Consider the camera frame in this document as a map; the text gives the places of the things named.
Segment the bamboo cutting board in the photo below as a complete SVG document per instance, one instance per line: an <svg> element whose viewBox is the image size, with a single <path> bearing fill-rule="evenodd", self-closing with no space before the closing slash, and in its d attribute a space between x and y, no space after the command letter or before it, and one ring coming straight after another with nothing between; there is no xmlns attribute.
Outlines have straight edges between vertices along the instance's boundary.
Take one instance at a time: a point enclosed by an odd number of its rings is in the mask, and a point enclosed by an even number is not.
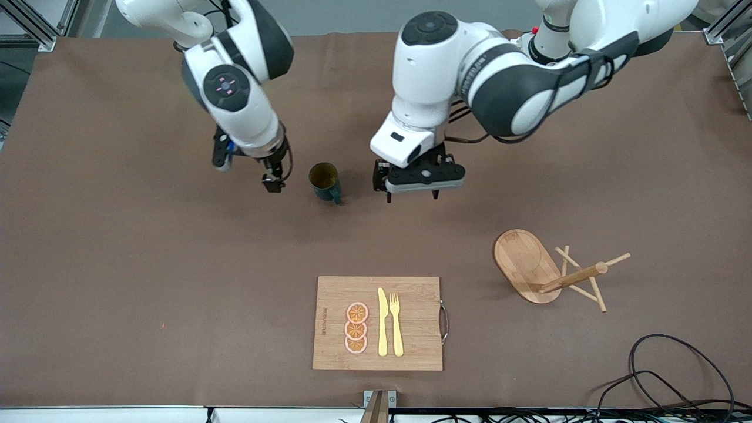
<svg viewBox="0 0 752 423"><path fill-rule="evenodd" d="M386 319L388 354L378 354L379 302L382 287L388 303L397 293L404 343L401 358L393 352L392 315ZM353 302L369 308L365 324L347 322ZM320 276L317 281L313 343L315 370L414 372L443 369L441 293L438 277Z"/></svg>

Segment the dark green cup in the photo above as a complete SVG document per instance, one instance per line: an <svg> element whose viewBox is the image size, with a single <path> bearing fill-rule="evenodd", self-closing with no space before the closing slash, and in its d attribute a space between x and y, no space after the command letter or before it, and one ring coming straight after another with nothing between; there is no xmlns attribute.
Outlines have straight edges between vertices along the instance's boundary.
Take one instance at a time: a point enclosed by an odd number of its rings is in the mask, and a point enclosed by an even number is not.
<svg viewBox="0 0 752 423"><path fill-rule="evenodd" d="M308 180L317 198L325 202L342 203L340 173L333 164L322 162L312 166Z"/></svg>

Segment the yellow plastic knife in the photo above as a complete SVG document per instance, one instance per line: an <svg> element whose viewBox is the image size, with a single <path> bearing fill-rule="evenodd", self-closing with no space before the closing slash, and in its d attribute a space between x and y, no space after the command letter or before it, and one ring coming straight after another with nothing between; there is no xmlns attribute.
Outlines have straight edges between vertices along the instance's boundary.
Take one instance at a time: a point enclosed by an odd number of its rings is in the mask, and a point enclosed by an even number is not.
<svg viewBox="0 0 752 423"><path fill-rule="evenodd" d="M387 329L386 319L389 315L389 303L386 298L386 293L382 287L378 288L378 302L379 302L379 335L378 335L378 354L381 358L384 358L388 354L388 341L387 341Z"/></svg>

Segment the wooden mug tree stand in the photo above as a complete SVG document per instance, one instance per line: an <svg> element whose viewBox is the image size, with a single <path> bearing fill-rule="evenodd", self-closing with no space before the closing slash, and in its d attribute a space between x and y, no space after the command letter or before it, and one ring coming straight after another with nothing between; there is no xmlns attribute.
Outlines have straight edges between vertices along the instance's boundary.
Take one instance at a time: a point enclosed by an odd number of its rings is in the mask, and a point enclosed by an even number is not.
<svg viewBox="0 0 752 423"><path fill-rule="evenodd" d="M492 247L492 256L503 276L527 302L552 303L561 292L572 290L595 302L599 310L606 313L597 278L631 255L625 253L583 267L572 257L569 246L554 247L553 250L560 257L561 265L556 265L555 257L535 234L513 229L499 235Z"/></svg>

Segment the aluminium frame profile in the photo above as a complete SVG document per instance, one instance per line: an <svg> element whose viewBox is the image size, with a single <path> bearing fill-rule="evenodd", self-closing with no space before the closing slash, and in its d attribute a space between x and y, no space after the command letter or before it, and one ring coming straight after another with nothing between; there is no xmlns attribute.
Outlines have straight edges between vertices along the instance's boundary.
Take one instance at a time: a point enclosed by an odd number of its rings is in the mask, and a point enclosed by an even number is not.
<svg viewBox="0 0 752 423"><path fill-rule="evenodd" d="M720 45L752 122L752 0L732 0L730 6L703 30L708 45Z"/></svg>
<svg viewBox="0 0 752 423"><path fill-rule="evenodd" d="M0 46L51 52L82 0L0 0Z"/></svg>

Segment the yellow plastic fork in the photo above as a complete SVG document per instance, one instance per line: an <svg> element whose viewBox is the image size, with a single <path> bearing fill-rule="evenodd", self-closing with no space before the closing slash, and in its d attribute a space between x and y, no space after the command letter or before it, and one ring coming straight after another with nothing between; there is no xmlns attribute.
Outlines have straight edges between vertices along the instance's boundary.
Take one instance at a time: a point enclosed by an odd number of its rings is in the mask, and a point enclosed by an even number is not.
<svg viewBox="0 0 752 423"><path fill-rule="evenodd" d="M401 303L397 293L390 294L389 307L392 315L393 326L393 352L395 356L401 358L405 354L405 347L402 339L402 327L400 324Z"/></svg>

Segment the brown table cover sheet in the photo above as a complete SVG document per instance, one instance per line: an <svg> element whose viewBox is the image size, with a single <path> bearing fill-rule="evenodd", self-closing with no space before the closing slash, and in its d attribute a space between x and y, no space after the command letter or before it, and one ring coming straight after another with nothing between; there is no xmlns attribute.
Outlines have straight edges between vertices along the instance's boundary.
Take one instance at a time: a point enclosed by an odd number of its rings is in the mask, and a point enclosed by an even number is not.
<svg viewBox="0 0 752 423"><path fill-rule="evenodd" d="M632 343L701 349L752 404L752 122L722 52L680 33L517 145L451 143L465 186L384 196L369 140L394 33L294 40L266 91L294 171L210 163L214 121L168 39L68 38L36 57L0 152L0 406L593 406ZM317 198L317 163L342 203ZM522 299L492 256L529 231L597 278ZM438 276L440 372L312 368L319 276Z"/></svg>

